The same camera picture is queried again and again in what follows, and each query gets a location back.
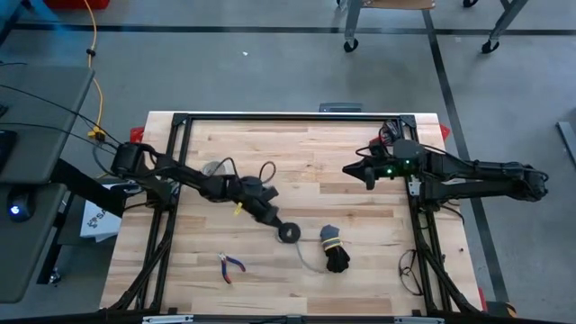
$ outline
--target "wooden table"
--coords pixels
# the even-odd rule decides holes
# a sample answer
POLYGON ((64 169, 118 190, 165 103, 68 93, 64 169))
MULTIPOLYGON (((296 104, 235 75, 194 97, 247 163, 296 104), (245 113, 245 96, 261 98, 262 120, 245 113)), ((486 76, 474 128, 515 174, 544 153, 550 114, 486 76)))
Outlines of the wooden table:
MULTIPOLYGON (((172 115, 151 112, 144 142, 166 151, 172 115)), ((437 116, 415 116, 420 142, 443 148, 437 116)), ((326 266, 319 234, 332 224, 341 229, 352 261, 343 274, 314 273, 302 266, 295 245, 275 239, 275 229, 244 212, 234 216, 232 203, 210 203, 194 189, 183 188, 163 309, 225 315, 409 315, 413 309, 424 310, 423 298, 407 292, 398 273, 400 256, 414 248, 403 180, 381 180, 367 192, 363 183, 341 172, 343 165, 359 160, 355 150, 380 127, 379 122, 360 121, 195 121, 190 167, 200 169, 230 156, 241 176, 257 175, 264 162, 273 160, 278 172, 272 184, 280 195, 272 203, 280 207, 283 221, 300 225, 303 257, 317 268, 326 266), (232 285, 222 279, 219 252, 247 267, 245 273, 229 267, 232 285)), ((141 269, 151 218, 152 210, 146 208, 124 214, 102 307, 116 302, 141 269)), ((446 271, 480 308, 462 221, 442 211, 436 214, 436 225, 446 271)), ((439 305, 437 280, 430 273, 439 305)), ((154 284, 153 275, 150 289, 154 284)))

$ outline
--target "red-handled pliers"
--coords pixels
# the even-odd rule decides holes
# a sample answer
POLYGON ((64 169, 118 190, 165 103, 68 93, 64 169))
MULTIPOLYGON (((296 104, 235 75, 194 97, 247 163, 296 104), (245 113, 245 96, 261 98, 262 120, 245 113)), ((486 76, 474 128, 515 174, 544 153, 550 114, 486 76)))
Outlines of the red-handled pliers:
POLYGON ((230 280, 230 277, 228 277, 228 273, 226 272, 226 263, 227 262, 231 262, 236 266, 240 267, 240 270, 242 270, 242 272, 246 272, 246 268, 244 267, 244 265, 242 265, 242 263, 240 261, 238 261, 235 258, 226 256, 223 253, 219 253, 218 257, 220 258, 220 261, 222 262, 222 276, 224 277, 224 280, 226 280, 226 282, 228 284, 232 284, 232 281, 230 280))

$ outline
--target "gray floor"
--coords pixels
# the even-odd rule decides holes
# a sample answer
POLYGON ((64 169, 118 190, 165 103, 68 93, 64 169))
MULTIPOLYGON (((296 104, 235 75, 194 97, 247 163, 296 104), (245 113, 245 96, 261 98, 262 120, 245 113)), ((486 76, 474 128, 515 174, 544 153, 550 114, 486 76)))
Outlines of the gray floor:
MULTIPOLYGON (((491 28, 500 1, 470 10, 439 1, 437 28, 491 28)), ((574 29, 576 3, 531 0, 515 29, 574 29)), ((26 20, 88 23, 87 15, 39 9, 26 20)), ((99 23, 193 26, 343 26, 332 0, 123 0, 98 13, 99 23)), ((361 27, 423 28, 420 12, 364 10, 361 27)), ((450 126, 427 36, 341 34, 100 32, 94 68, 105 94, 103 126, 126 140, 152 110, 314 112, 325 102, 357 102, 368 112, 438 113, 450 126)), ((82 31, 13 31, 4 61, 84 65, 92 39, 82 31)), ((518 160, 550 174, 539 203, 484 199, 512 303, 521 317, 576 321, 576 238, 572 195, 576 170, 554 124, 576 107, 576 37, 503 37, 479 54, 485 37, 438 37, 448 80, 473 158, 518 160)), ((95 117, 89 93, 82 113, 95 117)), ((78 134, 86 131, 79 123, 78 134)), ((447 142, 455 152, 454 140, 447 142)), ((65 158, 90 175, 89 147, 71 139, 65 158)), ((491 298, 486 264, 470 207, 466 233, 479 285, 491 298)), ((96 310, 110 250, 65 251, 69 274, 58 287, 31 285, 24 301, 0 306, 0 319, 96 310)))

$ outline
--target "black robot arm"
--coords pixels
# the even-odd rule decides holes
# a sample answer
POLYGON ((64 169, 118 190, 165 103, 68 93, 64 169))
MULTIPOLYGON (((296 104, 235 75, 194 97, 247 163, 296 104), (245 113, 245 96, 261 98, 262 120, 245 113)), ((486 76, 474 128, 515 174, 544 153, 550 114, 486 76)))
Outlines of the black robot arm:
POLYGON ((379 141, 371 142, 368 148, 370 155, 344 166, 342 171, 364 181, 368 190, 374 189, 375 181, 382 177, 416 176, 421 180, 415 188, 420 202, 433 209, 450 199, 506 195, 520 201, 536 202, 548 193, 545 189, 548 176, 518 162, 465 161, 438 153, 431 147, 426 149, 408 139, 396 140, 393 154, 379 141), (456 178, 476 181, 443 184, 456 178))
POLYGON ((300 238, 300 229, 294 223, 283 223, 277 216, 278 207, 270 200, 278 195, 273 186, 264 187, 255 176, 205 175, 158 153, 148 144, 125 143, 118 147, 112 162, 112 172, 120 178, 133 180, 147 193, 147 202, 160 202, 169 208, 173 204, 172 179, 198 191, 201 197, 213 203, 234 202, 254 217, 254 220, 278 228, 283 242, 294 243, 300 238), (154 169, 146 166, 149 154, 154 169))

